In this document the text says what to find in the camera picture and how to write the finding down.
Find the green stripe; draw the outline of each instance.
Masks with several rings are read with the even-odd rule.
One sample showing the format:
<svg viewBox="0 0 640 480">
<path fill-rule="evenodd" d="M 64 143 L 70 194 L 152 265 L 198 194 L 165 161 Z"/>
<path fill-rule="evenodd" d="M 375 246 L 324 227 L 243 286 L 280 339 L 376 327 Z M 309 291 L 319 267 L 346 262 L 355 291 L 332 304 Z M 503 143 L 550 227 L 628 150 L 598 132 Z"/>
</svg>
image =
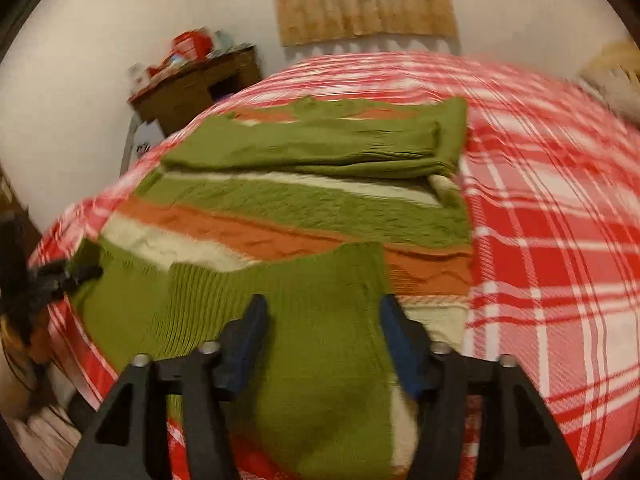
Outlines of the green stripe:
<svg viewBox="0 0 640 480">
<path fill-rule="evenodd" d="M 444 248 L 470 243 L 466 208 L 423 206 L 338 189 L 233 178 L 184 180 L 154 170 L 135 195 L 159 205 L 226 211 L 303 229 L 377 242 Z"/>
</svg>

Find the white wall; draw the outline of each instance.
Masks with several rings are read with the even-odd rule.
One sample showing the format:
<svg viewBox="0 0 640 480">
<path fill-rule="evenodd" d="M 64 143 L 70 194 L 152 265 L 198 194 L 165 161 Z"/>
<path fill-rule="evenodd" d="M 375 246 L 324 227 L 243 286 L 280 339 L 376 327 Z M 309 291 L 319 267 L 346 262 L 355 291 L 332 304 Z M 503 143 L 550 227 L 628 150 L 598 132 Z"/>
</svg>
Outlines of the white wall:
<svg viewBox="0 0 640 480">
<path fill-rule="evenodd" d="M 341 52 L 417 49 L 515 62 L 571 77 L 604 43 L 626 29 L 606 0 L 452 0 L 460 44 L 382 36 L 283 49 L 271 0 L 201 0 L 197 19 L 258 45 L 267 74 L 302 57 Z"/>
<path fill-rule="evenodd" d="M 453 0 L 462 53 L 571 77 L 626 28 L 606 0 Z"/>
<path fill-rule="evenodd" d="M 186 0 L 43 0 L 0 64 L 0 160 L 34 223 L 114 182 L 127 68 L 194 26 Z"/>
<path fill-rule="evenodd" d="M 258 46 L 265 75 L 305 56 L 425 49 L 572 76 L 625 35 L 605 0 L 453 0 L 460 43 L 381 36 L 283 49 L 272 0 L 43 0 L 0 64 L 0 162 L 44 229 L 115 181 L 131 111 L 127 67 L 193 27 Z"/>
</svg>

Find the red object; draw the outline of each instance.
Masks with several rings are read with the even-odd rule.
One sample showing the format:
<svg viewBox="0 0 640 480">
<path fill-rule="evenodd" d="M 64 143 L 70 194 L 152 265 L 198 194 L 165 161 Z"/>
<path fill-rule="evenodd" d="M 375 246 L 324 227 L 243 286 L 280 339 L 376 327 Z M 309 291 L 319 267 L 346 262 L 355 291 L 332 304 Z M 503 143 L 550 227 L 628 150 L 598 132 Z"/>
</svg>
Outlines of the red object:
<svg viewBox="0 0 640 480">
<path fill-rule="evenodd" d="M 161 157 L 207 116 L 308 94 L 394 104 L 467 99 L 460 184 L 475 256 L 463 352 L 491 360 L 514 354 L 539 387 L 583 478 L 603 480 L 640 430 L 640 135 L 572 84 L 431 52 L 306 59 L 200 114 L 116 184 L 66 209 L 32 263 L 69 258 L 82 237 L 95 239 Z M 50 312 L 58 361 L 97 406 L 117 373 L 68 298 Z M 187 480 L 184 436 L 174 426 L 170 445 L 175 478 Z M 268 457 L 258 465 L 255 450 L 234 450 L 245 479 L 284 474 L 268 478 Z M 477 450 L 468 439 L 462 478 L 473 478 Z"/>
<path fill-rule="evenodd" d="M 174 38 L 174 50 L 189 61 L 207 59 L 211 52 L 213 42 L 202 30 L 190 30 Z"/>
<path fill-rule="evenodd" d="M 146 73 L 148 74 L 149 77 L 153 77 L 156 74 L 160 73 L 162 69 L 158 68 L 157 66 L 148 66 L 146 67 Z"/>
</svg>

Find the desk drawer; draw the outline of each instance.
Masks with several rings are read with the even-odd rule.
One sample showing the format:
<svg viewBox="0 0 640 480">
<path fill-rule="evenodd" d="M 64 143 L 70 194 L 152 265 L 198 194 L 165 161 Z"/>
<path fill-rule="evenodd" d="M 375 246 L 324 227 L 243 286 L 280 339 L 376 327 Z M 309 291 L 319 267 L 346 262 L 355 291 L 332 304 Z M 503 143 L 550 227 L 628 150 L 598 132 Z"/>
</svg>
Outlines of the desk drawer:
<svg viewBox="0 0 640 480">
<path fill-rule="evenodd" d="M 238 64 L 235 59 L 223 61 L 217 65 L 210 66 L 203 73 L 204 83 L 207 87 L 215 85 L 238 73 Z"/>
<path fill-rule="evenodd" d="M 191 72 L 181 78 L 171 81 L 169 85 L 174 91 L 184 92 L 206 92 L 207 85 L 204 83 L 202 72 Z"/>
<path fill-rule="evenodd" d="M 243 88 L 255 85 L 258 81 L 261 81 L 262 75 L 260 74 L 260 68 L 255 59 L 255 50 L 236 52 L 234 57 L 240 69 L 240 84 Z"/>
<path fill-rule="evenodd" d="M 213 105 L 211 96 L 202 88 L 166 89 L 156 118 L 166 136 L 184 128 L 199 113 Z"/>
</svg>

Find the cable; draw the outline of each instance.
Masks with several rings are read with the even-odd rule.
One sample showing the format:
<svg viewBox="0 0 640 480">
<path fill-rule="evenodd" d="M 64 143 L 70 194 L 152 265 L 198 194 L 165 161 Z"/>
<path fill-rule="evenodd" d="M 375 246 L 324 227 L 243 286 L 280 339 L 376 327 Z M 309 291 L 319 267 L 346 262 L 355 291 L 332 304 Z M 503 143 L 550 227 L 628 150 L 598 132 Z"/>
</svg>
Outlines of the cable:
<svg viewBox="0 0 640 480">
<path fill-rule="evenodd" d="M 21 384 L 22 386 L 24 386 L 24 387 L 27 389 L 27 391 L 28 391 L 29 393 L 35 394 L 35 393 L 36 393 L 36 390 L 33 390 L 33 389 L 32 389 L 32 388 L 31 388 L 27 383 L 25 383 L 25 382 L 22 380 L 22 378 L 21 378 L 21 377 L 16 373 L 16 371 L 15 371 L 15 367 L 20 368 L 20 371 L 23 371 L 23 370 L 22 370 L 22 368 L 21 368 L 19 365 L 14 364 L 13 359 L 12 359 L 12 358 L 11 358 L 11 356 L 6 352 L 6 348 L 4 347 L 4 345 L 5 345 L 5 342 L 3 341 L 3 342 L 2 342 L 2 353 L 4 354 L 4 358 L 6 359 L 6 363 L 9 365 L 9 370 L 11 370 L 11 373 L 14 375 L 14 377 L 15 377 L 15 378 L 20 382 L 20 384 Z"/>
</svg>

